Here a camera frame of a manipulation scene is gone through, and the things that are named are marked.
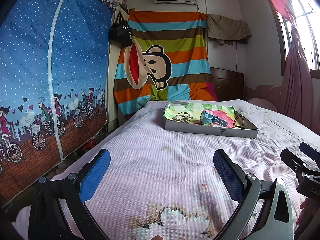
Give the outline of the person's right hand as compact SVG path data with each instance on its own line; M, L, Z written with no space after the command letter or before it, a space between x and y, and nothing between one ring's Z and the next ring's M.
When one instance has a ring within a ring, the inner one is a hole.
M300 212L299 218L296 221L297 225L300 225L303 222L303 220L305 219L307 210L308 210L308 208L311 207L312 202L313 202L313 199L306 198L304 200L304 202L301 203L301 205L300 205L301 212ZM313 210L312 210L313 217L315 217L318 210L319 210L319 203L316 202L316 204L313 206Z

